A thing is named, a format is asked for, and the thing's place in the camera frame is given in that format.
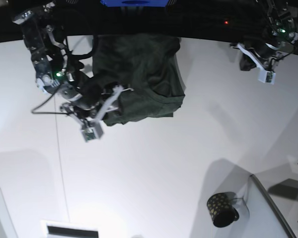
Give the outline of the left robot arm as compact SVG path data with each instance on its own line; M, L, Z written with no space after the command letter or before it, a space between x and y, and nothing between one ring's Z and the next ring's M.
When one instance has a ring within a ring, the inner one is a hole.
M286 0L257 0L266 23L260 36L245 36L241 43L230 47L242 52L241 71L259 69L258 80L274 84L275 68L279 62L293 54L298 41L298 25L295 23Z

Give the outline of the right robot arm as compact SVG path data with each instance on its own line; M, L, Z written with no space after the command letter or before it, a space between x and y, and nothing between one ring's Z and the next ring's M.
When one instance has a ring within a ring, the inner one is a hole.
M74 55L69 49L68 37L58 19L63 12L55 0L28 0L24 4L10 1L15 10L13 22L21 27L23 40L31 54L37 87L50 96L60 95L65 102L53 115L65 115L80 125L86 142L103 135L101 121L107 113L119 109L119 96L127 91L121 84L101 86L97 78L82 72L81 60L92 57L97 42L83 55Z

